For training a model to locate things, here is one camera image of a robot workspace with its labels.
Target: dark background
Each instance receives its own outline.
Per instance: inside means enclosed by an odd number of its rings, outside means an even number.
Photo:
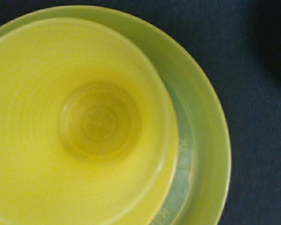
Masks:
[[[232,176],[219,225],[281,225],[281,1],[0,0],[0,26],[59,5],[117,9],[162,29],[203,68],[225,111]]]

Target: green plate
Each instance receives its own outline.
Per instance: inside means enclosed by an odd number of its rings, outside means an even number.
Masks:
[[[123,34],[151,60],[170,93],[177,114],[180,151],[169,195],[151,225],[217,224],[229,188],[229,133],[217,95],[195,60],[153,25],[103,7],[36,11],[0,27],[0,37],[24,24],[55,17],[95,21]]]

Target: plate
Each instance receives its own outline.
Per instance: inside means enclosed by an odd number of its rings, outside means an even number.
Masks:
[[[32,21],[54,17],[90,20],[121,33],[151,60],[170,93],[179,129],[178,165],[169,195],[151,225],[217,224],[229,189],[229,132],[218,97],[195,60],[153,25],[103,7],[36,11],[0,27],[0,37]]]

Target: yellow bowl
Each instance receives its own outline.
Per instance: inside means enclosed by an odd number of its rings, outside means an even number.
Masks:
[[[0,38],[0,224],[148,224],[177,146],[162,81],[119,33],[54,18]]]

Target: dark blue fabric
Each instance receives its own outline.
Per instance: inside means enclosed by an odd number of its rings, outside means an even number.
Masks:
[[[224,108],[232,177],[220,225],[281,225],[281,1],[0,1],[0,26],[57,5],[136,15],[200,64]]]

